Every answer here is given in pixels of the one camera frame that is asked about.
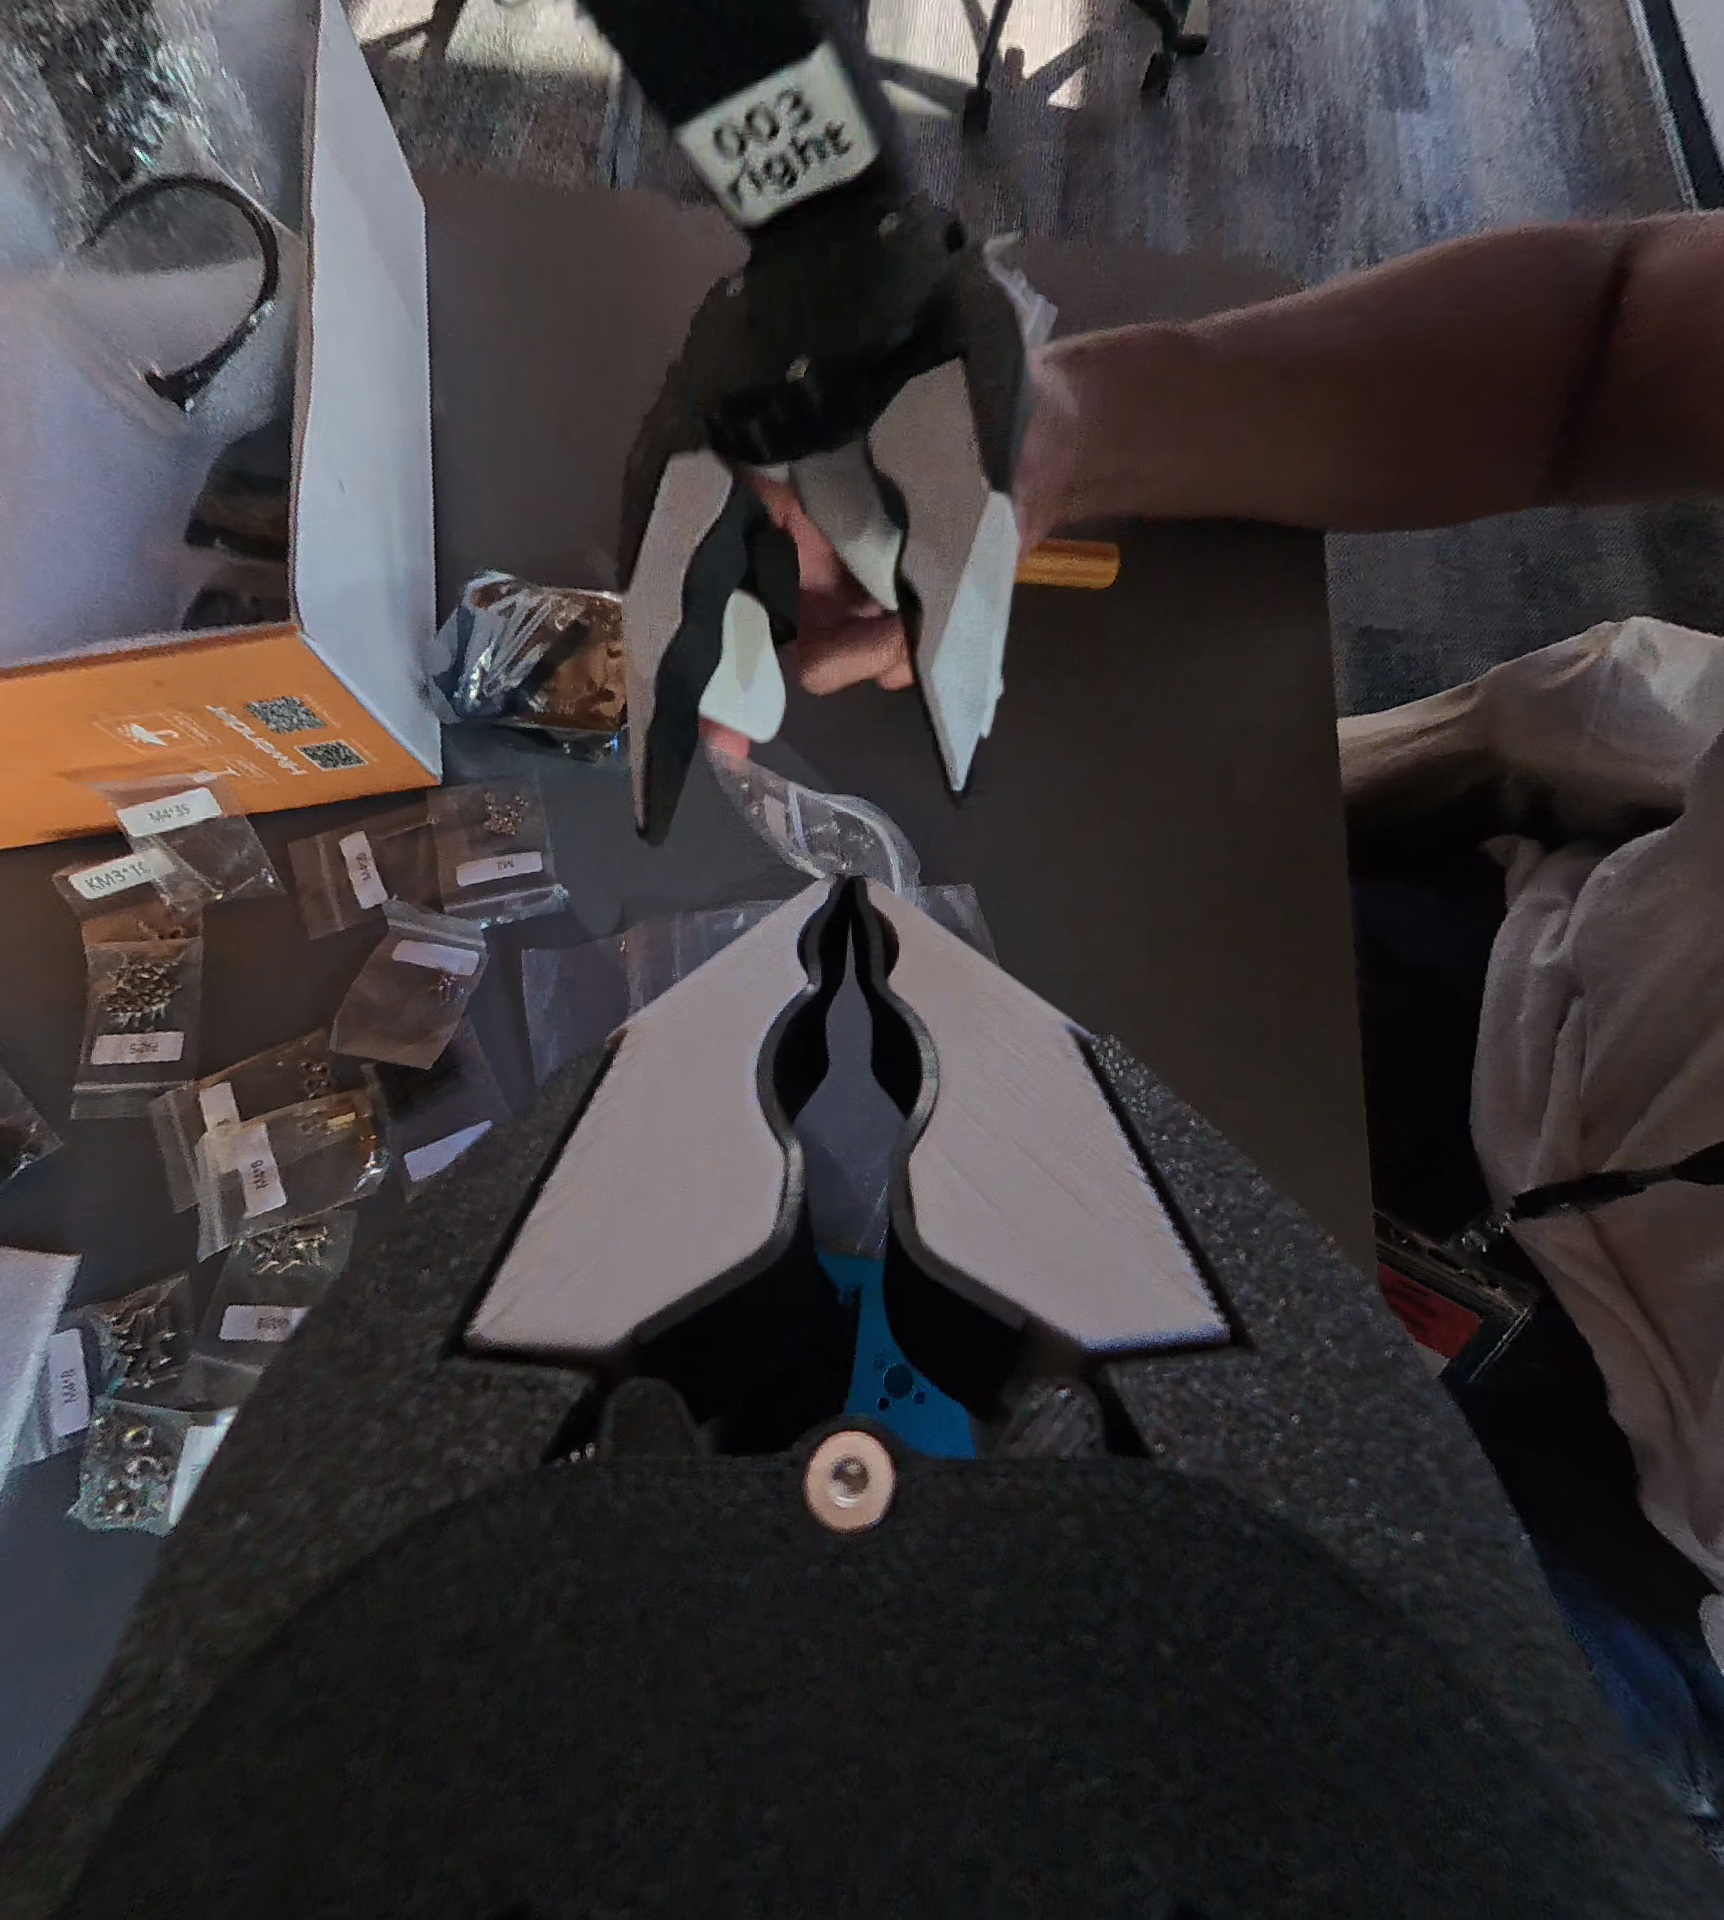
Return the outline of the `silver antistatic bag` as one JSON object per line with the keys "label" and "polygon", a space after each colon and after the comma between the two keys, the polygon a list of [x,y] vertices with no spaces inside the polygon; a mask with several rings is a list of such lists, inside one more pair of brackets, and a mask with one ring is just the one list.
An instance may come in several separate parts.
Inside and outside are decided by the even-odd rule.
{"label": "silver antistatic bag", "polygon": [[628,746],[624,598],[491,571],[461,593],[436,637],[442,724],[487,724],[580,760]]}

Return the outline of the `pile of labelled screw bags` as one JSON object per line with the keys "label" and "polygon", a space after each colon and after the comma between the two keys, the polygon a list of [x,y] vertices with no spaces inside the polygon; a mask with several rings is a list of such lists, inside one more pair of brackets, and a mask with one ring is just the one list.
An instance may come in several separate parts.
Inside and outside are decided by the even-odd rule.
{"label": "pile of labelled screw bags", "polygon": [[116,906],[119,880],[154,923],[124,912],[138,941],[83,944],[72,1117],[146,1118],[173,1210],[197,1217],[194,1262],[224,1265],[203,1325],[189,1267],[119,1298],[62,1305],[11,1469],[80,1445],[75,1519],[165,1534],[243,1393],[346,1271],[358,1205],[392,1168],[427,1188],[511,1107],[468,1021],[429,1069],[340,1054],[315,1028],[186,1074],[203,1014],[203,880],[165,848],[56,876],[88,906]]}

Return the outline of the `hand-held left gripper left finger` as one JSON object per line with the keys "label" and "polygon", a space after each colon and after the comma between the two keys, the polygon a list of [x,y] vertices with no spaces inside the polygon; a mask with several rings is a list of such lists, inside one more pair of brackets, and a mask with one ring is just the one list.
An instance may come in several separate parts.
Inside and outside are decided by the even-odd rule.
{"label": "hand-held left gripper left finger", "polygon": [[831,1071],[847,880],[822,880],[611,1040],[466,1329],[478,1355],[786,1356],[820,1271],[802,1110]]}

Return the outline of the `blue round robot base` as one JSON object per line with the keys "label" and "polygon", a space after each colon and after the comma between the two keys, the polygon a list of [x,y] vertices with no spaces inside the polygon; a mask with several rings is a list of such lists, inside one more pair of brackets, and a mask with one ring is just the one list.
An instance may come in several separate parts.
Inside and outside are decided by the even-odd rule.
{"label": "blue round robot base", "polygon": [[968,1410],[946,1397],[904,1352],[892,1331],[887,1262],[819,1248],[820,1267],[845,1309],[857,1311],[854,1355],[845,1413],[873,1420],[903,1448],[938,1460],[971,1460],[976,1435]]}

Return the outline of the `person's right hand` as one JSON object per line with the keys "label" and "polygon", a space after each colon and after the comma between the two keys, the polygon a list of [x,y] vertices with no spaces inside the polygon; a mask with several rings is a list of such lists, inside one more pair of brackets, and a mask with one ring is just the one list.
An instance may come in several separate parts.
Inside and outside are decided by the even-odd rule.
{"label": "person's right hand", "polygon": [[898,613],[850,575],[791,483],[756,473],[751,484],[796,550],[796,638],[785,668],[793,684],[819,698],[867,684],[889,693],[913,688],[915,658]]}

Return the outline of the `grey desk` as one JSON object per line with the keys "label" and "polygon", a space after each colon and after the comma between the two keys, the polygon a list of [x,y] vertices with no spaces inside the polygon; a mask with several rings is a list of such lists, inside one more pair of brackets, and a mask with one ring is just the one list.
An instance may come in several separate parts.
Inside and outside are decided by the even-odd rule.
{"label": "grey desk", "polygon": [[[615,489],[619,442],[659,384],[707,278],[736,244],[694,209],[648,194],[606,194],[427,174],[436,289],[436,463],[448,491],[442,567],[514,534],[523,511],[567,517],[571,534],[603,532],[592,502],[564,476],[588,464]],[[1312,540],[1252,527],[1127,527],[1129,578],[1116,613],[1038,598],[1018,615],[1005,732],[983,753],[960,807],[931,788],[935,758],[921,717],[880,697],[848,721],[824,707],[796,717],[791,751],[831,774],[885,781],[885,801],[929,834],[931,852],[962,865],[981,889],[1000,958],[1020,985],[1080,1026],[1087,1067],[1075,1092],[1115,1102],[1108,1133],[1140,1156],[1140,1187],[1160,1199],[1230,1332],[1208,1345],[1097,1355],[1105,1413],[1134,1428],[1115,1463],[929,1463],[898,1469],[900,1487],[875,1539],[903,1513],[923,1521],[962,1506],[996,1516],[996,1547],[1025,1540],[1025,1494],[1070,1494],[1076,1516],[1108,1516],[1102,1549],[1133,1549],[1131,1571],[1157,1566],[1170,1534],[1159,1523],[1230,1525],[1274,1516],[1293,1547],[1345,1556],[1348,1529],[1374,1532],[1366,1443],[1346,1459],[1350,1413],[1418,1377],[1398,1348],[1377,1287],[1350,1256],[1368,1251],[1355,1003],[1346,995],[1348,908],[1334,797],[1330,668],[1322,552]],[[1187,577],[1205,568],[1208,610],[1170,616]],[[1183,638],[1212,616],[1261,658],[1187,668]],[[66,963],[62,923],[36,904],[38,868],[58,848],[0,852],[0,1038],[58,1092]],[[320,1339],[274,1368],[251,1403],[240,1445],[198,1497],[176,1542],[213,1542],[224,1571],[251,1552],[307,1549],[372,1558],[371,1536],[403,1532],[396,1514],[439,1513],[477,1482],[521,1477],[552,1445],[580,1445],[599,1418],[603,1382],[545,1367],[541,1352],[466,1348],[466,1309],[487,1301],[492,1267],[514,1248],[545,1173],[554,1178],[577,1100],[594,1102],[603,1051],[562,1069],[521,1122],[491,1133],[445,1175],[436,1196],[388,1236],[363,1242],[357,1274],[335,1298]],[[1256,1141],[1288,1146],[1291,1194],[1163,1086],[1183,1071],[1215,1118],[1256,1122]],[[1319,1146],[1355,1156],[1359,1220],[1337,1248],[1296,1206]],[[197,1547],[154,1580],[153,1625],[134,1615],[136,1661],[170,1639],[163,1608],[203,1580]]]}

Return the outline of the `white foam box insert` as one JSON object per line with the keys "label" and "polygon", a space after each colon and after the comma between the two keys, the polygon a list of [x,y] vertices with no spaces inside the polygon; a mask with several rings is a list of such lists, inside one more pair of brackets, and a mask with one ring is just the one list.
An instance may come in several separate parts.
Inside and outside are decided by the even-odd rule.
{"label": "white foam box insert", "polygon": [[240,613],[228,572],[284,562],[302,186],[83,206],[0,131],[0,670]]}

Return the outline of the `orange cardboard box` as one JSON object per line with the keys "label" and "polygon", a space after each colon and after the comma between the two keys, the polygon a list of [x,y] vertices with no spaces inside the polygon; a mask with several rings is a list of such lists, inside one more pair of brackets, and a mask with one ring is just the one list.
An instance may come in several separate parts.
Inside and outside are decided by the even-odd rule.
{"label": "orange cardboard box", "polygon": [[223,772],[251,810],[427,788],[439,628],[424,206],[343,4],[304,94],[289,548],[197,628],[0,670],[0,850],[99,832],[91,778]]}

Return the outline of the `small clear screw bag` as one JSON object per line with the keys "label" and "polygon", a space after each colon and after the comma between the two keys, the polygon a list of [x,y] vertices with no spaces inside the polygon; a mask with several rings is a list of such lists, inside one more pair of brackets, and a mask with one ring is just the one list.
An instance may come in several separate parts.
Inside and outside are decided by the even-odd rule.
{"label": "small clear screw bag", "polygon": [[900,897],[921,889],[913,841],[877,805],[791,781],[718,742],[707,745],[707,760],[741,822],[796,872],[868,880]]}

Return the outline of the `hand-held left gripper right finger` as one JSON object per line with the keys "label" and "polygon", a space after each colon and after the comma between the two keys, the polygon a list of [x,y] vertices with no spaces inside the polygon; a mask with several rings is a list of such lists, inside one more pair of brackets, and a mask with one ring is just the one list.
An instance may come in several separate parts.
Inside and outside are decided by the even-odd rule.
{"label": "hand-held left gripper right finger", "polygon": [[852,884],[889,1154],[882,1298],[916,1364],[1108,1364],[1235,1339],[1091,1037],[927,912]]}

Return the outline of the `red black badge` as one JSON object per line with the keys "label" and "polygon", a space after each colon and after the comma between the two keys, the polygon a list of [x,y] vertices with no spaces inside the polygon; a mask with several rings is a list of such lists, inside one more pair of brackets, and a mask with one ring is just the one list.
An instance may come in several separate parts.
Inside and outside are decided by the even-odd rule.
{"label": "red black badge", "polygon": [[1427,1367],[1453,1390],[1472,1387],[1536,1318],[1543,1295],[1496,1260],[1374,1210],[1374,1279]]}

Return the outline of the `person's right forearm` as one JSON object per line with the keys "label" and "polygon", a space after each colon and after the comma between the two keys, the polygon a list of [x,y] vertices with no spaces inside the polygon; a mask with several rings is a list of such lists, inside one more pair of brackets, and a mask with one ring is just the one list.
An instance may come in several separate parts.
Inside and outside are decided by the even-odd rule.
{"label": "person's right forearm", "polygon": [[1477,234],[1037,361],[1020,540],[1724,500],[1724,209]]}

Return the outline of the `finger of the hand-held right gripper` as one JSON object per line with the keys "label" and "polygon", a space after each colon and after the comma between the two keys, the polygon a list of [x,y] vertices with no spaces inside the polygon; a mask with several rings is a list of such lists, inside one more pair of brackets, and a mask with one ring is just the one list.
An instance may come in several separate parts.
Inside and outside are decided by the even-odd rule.
{"label": "finger of the hand-held right gripper", "polygon": [[780,732],[780,649],[799,610],[796,545],[748,478],[709,449],[672,454],[627,589],[634,828],[648,845],[675,824],[707,723],[759,745]]}
{"label": "finger of the hand-held right gripper", "polygon": [[994,728],[1023,557],[1015,502],[983,463],[965,368],[903,389],[871,430],[871,467],[900,536],[895,578],[923,711],[962,797]]}

